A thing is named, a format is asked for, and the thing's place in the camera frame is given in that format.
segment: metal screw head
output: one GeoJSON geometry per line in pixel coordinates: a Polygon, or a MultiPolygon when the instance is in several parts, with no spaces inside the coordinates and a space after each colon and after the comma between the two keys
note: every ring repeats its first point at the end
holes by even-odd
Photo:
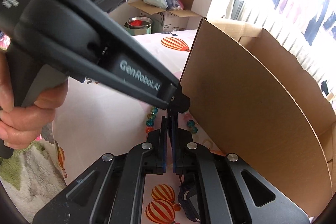
{"type": "Polygon", "coordinates": [[[194,143],[194,142],[192,142],[192,143],[187,143],[187,147],[188,147],[189,149],[196,149],[196,148],[197,148],[197,143],[194,143]]]}
{"type": "Polygon", "coordinates": [[[238,156],[236,154],[231,153],[231,154],[227,155],[227,159],[229,161],[237,161],[238,160],[238,156]]]}
{"type": "Polygon", "coordinates": [[[101,157],[101,159],[102,159],[103,161],[111,161],[111,160],[113,159],[113,155],[110,154],[110,153],[106,153],[106,154],[104,154],[104,155],[101,157]]]}
{"type": "Polygon", "coordinates": [[[151,143],[143,143],[141,147],[145,150],[151,149],[153,146],[151,143]]]}

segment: open cardboard box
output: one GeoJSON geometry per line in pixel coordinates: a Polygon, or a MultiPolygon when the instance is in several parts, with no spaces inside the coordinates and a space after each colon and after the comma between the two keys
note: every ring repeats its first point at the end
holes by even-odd
{"type": "Polygon", "coordinates": [[[269,32],[203,19],[181,85],[191,114],[223,152],[242,157],[308,216],[322,212],[335,192],[336,115],[269,32]]]}
{"type": "Polygon", "coordinates": [[[152,33],[182,31],[188,24],[189,17],[200,17],[191,11],[194,0],[182,0],[184,10],[166,11],[144,3],[142,0],[128,3],[130,6],[141,10],[141,16],[147,16],[153,20],[152,33]]]}

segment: glass bead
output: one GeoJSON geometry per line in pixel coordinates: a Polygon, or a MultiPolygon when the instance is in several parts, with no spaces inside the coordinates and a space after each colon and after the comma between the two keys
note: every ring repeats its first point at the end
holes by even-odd
{"type": "Polygon", "coordinates": [[[198,131],[198,128],[197,128],[197,127],[191,127],[191,128],[189,128],[189,131],[190,131],[192,134],[196,134],[197,131],[198,131]]]}
{"type": "Polygon", "coordinates": [[[159,109],[157,107],[153,107],[151,113],[152,114],[157,114],[159,109]]]}
{"type": "Polygon", "coordinates": [[[187,127],[193,127],[195,125],[194,120],[187,121],[187,127]]]}
{"type": "Polygon", "coordinates": [[[156,115],[155,115],[155,114],[152,114],[152,113],[149,113],[149,114],[147,115],[147,118],[148,118],[148,120],[155,120],[156,115]]]}
{"type": "Polygon", "coordinates": [[[153,127],[153,126],[154,126],[154,121],[153,121],[153,120],[147,120],[147,121],[146,121],[146,125],[147,125],[148,127],[153,127]]]}
{"type": "Polygon", "coordinates": [[[146,133],[148,134],[149,132],[153,131],[154,127],[146,127],[146,133]]]}
{"type": "Polygon", "coordinates": [[[193,118],[193,116],[188,112],[186,114],[184,114],[183,119],[187,122],[189,120],[191,120],[193,118]]]}

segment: finger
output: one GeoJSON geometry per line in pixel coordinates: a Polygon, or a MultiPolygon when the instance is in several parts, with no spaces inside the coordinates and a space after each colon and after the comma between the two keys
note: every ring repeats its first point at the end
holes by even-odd
{"type": "Polygon", "coordinates": [[[15,107],[11,112],[0,111],[0,119],[19,131],[38,130],[55,118],[55,109],[42,109],[37,106],[15,107]]]}
{"type": "Polygon", "coordinates": [[[37,97],[35,105],[40,108],[58,108],[63,103],[68,92],[68,81],[52,89],[45,90],[37,97]]]}
{"type": "Polygon", "coordinates": [[[10,112],[14,107],[11,77],[3,51],[0,51],[0,107],[7,112],[10,112]]]}
{"type": "Polygon", "coordinates": [[[12,143],[8,143],[8,142],[4,142],[5,146],[8,146],[10,148],[13,148],[15,150],[22,150],[22,149],[26,149],[31,143],[26,143],[26,144],[12,144],[12,143]]]}
{"type": "Polygon", "coordinates": [[[30,144],[41,134],[41,130],[19,131],[6,125],[4,122],[0,122],[0,139],[4,140],[8,144],[13,145],[26,145],[30,144]]]}

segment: hot air balloon print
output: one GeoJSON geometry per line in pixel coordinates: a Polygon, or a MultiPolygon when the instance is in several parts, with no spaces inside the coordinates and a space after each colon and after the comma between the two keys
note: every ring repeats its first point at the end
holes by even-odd
{"type": "Polygon", "coordinates": [[[157,224],[179,224],[175,222],[173,205],[167,200],[153,200],[146,207],[147,218],[157,224]]]}
{"type": "Polygon", "coordinates": [[[57,141],[55,141],[55,145],[56,145],[57,154],[58,154],[58,165],[59,167],[61,167],[64,177],[67,178],[68,175],[67,175],[67,172],[65,172],[65,168],[64,168],[64,150],[63,148],[59,147],[57,141]]]}
{"type": "Polygon", "coordinates": [[[189,46],[181,39],[177,37],[165,37],[161,39],[162,45],[173,50],[190,52],[189,46]]]}
{"type": "Polygon", "coordinates": [[[174,189],[167,184],[158,184],[154,186],[154,188],[152,189],[152,198],[168,200],[173,205],[173,209],[176,212],[181,210],[181,206],[179,204],[175,204],[174,189]]]}

